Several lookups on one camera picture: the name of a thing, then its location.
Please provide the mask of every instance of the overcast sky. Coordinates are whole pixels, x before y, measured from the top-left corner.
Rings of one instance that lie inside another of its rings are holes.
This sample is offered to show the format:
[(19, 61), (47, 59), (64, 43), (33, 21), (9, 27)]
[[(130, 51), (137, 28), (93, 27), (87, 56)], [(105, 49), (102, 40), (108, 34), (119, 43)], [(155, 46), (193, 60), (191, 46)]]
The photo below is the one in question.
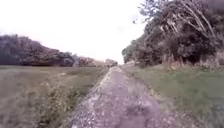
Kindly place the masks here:
[(0, 33), (44, 46), (122, 62), (121, 51), (143, 33), (141, 0), (0, 0)]

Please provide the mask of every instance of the grass field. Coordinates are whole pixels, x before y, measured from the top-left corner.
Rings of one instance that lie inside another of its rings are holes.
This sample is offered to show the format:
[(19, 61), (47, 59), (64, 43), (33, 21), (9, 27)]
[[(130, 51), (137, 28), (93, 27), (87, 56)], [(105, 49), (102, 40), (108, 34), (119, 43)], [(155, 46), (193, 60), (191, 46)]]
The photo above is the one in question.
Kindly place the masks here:
[(202, 128), (224, 128), (224, 71), (123, 67)]
[(0, 67), (0, 128), (58, 128), (106, 68)]

